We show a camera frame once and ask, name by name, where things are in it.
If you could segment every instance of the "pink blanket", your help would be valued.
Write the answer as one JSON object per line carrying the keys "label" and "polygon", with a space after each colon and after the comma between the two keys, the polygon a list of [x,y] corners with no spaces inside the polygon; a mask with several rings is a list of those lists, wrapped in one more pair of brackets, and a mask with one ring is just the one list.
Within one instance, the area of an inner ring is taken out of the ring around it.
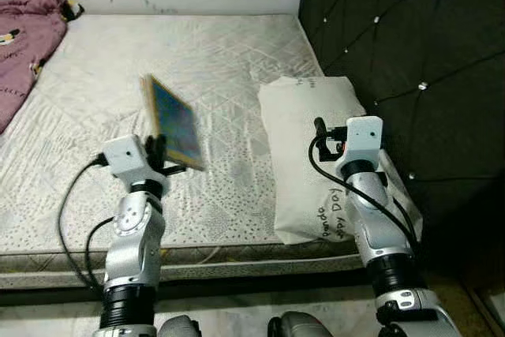
{"label": "pink blanket", "polygon": [[62,41],[66,0],[0,0],[0,133]]}

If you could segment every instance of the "black headboard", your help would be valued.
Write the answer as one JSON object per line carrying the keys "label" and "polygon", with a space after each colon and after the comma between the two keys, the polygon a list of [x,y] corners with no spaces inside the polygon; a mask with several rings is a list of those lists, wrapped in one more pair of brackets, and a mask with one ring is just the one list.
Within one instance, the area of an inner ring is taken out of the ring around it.
{"label": "black headboard", "polygon": [[503,0],[301,0],[299,17],[325,74],[383,118],[428,228],[503,198]]}

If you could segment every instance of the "black cable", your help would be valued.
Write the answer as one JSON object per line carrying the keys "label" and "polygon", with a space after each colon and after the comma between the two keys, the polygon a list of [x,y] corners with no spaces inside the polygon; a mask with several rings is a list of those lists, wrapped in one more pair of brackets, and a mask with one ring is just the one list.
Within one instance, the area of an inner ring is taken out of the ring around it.
{"label": "black cable", "polygon": [[69,197],[70,191],[72,191],[72,188],[75,186],[77,180],[80,178],[80,176],[91,166],[99,165],[100,161],[99,159],[93,159],[90,163],[88,163],[86,166],[84,166],[80,171],[77,173],[77,175],[73,178],[73,180],[70,182],[69,187],[67,188],[65,192],[65,196],[63,197],[62,203],[60,204],[60,208],[58,210],[58,236],[60,239],[60,243],[62,244],[62,248],[65,252],[66,258],[72,267],[73,271],[76,273],[77,278],[86,286],[89,288],[92,288],[92,283],[88,278],[84,276],[82,271],[79,268],[79,265],[77,262],[72,258],[70,255],[70,251],[66,246],[65,243],[65,238],[63,237],[63,230],[62,230],[62,215],[63,215],[63,209],[65,209],[66,201]]}
{"label": "black cable", "polygon": [[409,242],[410,248],[413,250],[414,253],[417,253],[419,251],[419,244],[417,243],[417,239],[415,238],[414,234],[411,234],[410,231],[402,224],[401,221],[399,221],[391,212],[389,212],[382,204],[377,202],[377,200],[373,199],[366,193],[363,193],[353,185],[350,185],[349,183],[344,182],[342,179],[339,179],[337,177],[334,177],[333,175],[327,173],[323,169],[321,169],[316,161],[314,160],[313,156],[313,151],[314,151],[314,146],[316,145],[317,142],[319,142],[322,139],[326,139],[330,136],[329,133],[324,134],[323,136],[316,136],[312,139],[310,145],[309,145],[309,161],[312,164],[312,167],[321,175],[323,175],[325,178],[330,179],[331,181],[341,185],[345,189],[348,189],[349,191],[352,191],[353,193],[356,193],[359,197],[362,197],[366,201],[368,201],[371,205],[373,205],[375,208],[377,208],[383,215],[385,215],[390,221],[393,222],[394,225],[396,225],[402,233],[405,235],[407,241]]}
{"label": "black cable", "polygon": [[407,226],[409,227],[410,233],[416,237],[416,230],[413,228],[412,220],[410,219],[409,214],[405,210],[405,208],[400,204],[399,201],[396,200],[395,197],[393,197],[393,203],[395,203],[396,208],[402,213],[402,216],[407,223]]}
{"label": "black cable", "polygon": [[86,263],[86,271],[88,272],[89,280],[92,284],[91,289],[96,291],[100,296],[102,295],[102,286],[100,286],[98,279],[96,278],[95,274],[93,274],[92,261],[89,257],[89,246],[92,242],[93,234],[95,234],[95,232],[104,225],[110,223],[112,220],[113,217],[110,217],[95,225],[92,231],[88,234],[88,238],[86,239],[86,250],[84,251],[84,262]]}

